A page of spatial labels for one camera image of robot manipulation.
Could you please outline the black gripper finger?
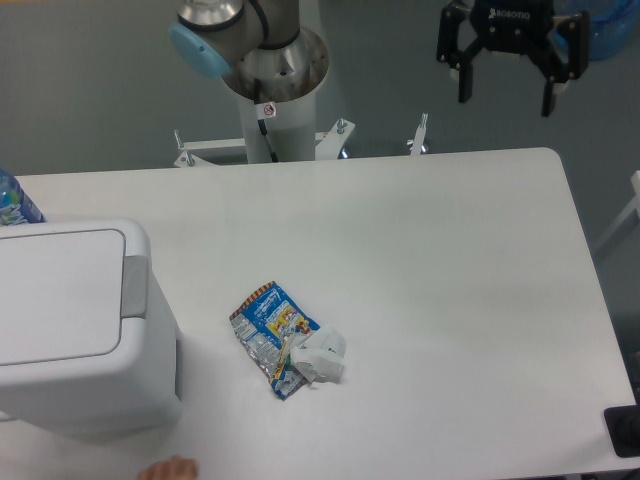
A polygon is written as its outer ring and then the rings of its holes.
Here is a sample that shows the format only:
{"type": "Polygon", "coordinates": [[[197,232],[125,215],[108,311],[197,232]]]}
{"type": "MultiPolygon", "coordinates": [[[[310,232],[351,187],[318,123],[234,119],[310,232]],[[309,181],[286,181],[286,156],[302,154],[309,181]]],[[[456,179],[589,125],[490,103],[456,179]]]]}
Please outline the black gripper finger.
{"type": "Polygon", "coordinates": [[[446,63],[458,75],[458,102],[466,103],[473,94],[473,59],[486,46],[487,13],[485,1],[474,1],[472,6],[464,1],[449,1],[442,9],[436,49],[436,60],[446,63]],[[461,25],[468,21],[475,38],[464,48],[459,46],[461,25]]]}
{"type": "Polygon", "coordinates": [[[556,86],[579,79],[589,65],[590,14],[582,10],[558,16],[552,10],[535,10],[522,26],[519,41],[545,79],[541,115],[549,117],[555,108],[556,86]],[[565,60],[549,38],[552,32],[566,44],[565,60]]]}

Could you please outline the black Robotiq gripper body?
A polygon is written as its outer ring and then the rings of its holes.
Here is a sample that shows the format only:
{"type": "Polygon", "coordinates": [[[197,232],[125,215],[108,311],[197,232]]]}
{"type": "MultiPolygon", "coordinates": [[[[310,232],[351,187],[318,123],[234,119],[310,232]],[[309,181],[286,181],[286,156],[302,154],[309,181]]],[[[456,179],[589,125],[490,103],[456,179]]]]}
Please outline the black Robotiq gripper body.
{"type": "Polygon", "coordinates": [[[468,19],[476,38],[468,53],[553,54],[554,14],[552,1],[475,1],[468,19]]]}

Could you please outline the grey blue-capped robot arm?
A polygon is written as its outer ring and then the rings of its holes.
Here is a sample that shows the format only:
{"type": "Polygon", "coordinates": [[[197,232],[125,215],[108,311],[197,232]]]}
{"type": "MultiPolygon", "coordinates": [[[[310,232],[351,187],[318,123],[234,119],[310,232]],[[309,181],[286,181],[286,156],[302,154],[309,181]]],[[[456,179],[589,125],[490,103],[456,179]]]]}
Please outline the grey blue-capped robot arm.
{"type": "MultiPolygon", "coordinates": [[[[282,50],[302,34],[296,1],[181,1],[169,29],[175,49],[200,75],[230,74],[254,50],[282,50]]],[[[559,15],[550,1],[449,1],[441,9],[436,59],[458,74],[458,100],[473,92],[474,58],[483,50],[526,56],[545,79],[541,114],[555,88],[589,65],[590,15],[559,15]]]]}

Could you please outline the person's hand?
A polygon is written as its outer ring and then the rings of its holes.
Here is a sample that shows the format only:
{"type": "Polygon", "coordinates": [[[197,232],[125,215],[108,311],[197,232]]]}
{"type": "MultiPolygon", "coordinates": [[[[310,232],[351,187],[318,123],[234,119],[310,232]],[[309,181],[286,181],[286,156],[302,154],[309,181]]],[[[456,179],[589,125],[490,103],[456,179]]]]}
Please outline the person's hand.
{"type": "Polygon", "coordinates": [[[172,456],[141,470],[136,478],[138,480],[196,480],[199,478],[199,467],[192,458],[172,456]]]}

